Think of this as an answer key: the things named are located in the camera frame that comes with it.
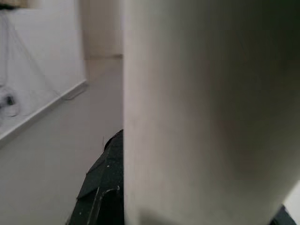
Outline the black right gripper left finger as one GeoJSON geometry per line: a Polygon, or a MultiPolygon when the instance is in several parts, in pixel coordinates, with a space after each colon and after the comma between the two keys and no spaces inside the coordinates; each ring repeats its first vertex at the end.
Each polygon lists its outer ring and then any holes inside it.
{"type": "Polygon", "coordinates": [[[67,225],[124,224],[123,129],[86,173],[67,225]]]}

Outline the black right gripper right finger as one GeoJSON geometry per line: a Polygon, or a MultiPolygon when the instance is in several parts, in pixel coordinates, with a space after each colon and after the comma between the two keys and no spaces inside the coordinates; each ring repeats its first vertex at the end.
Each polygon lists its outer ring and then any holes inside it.
{"type": "Polygon", "coordinates": [[[269,225],[296,225],[296,222],[288,213],[286,207],[282,205],[269,225]]]}

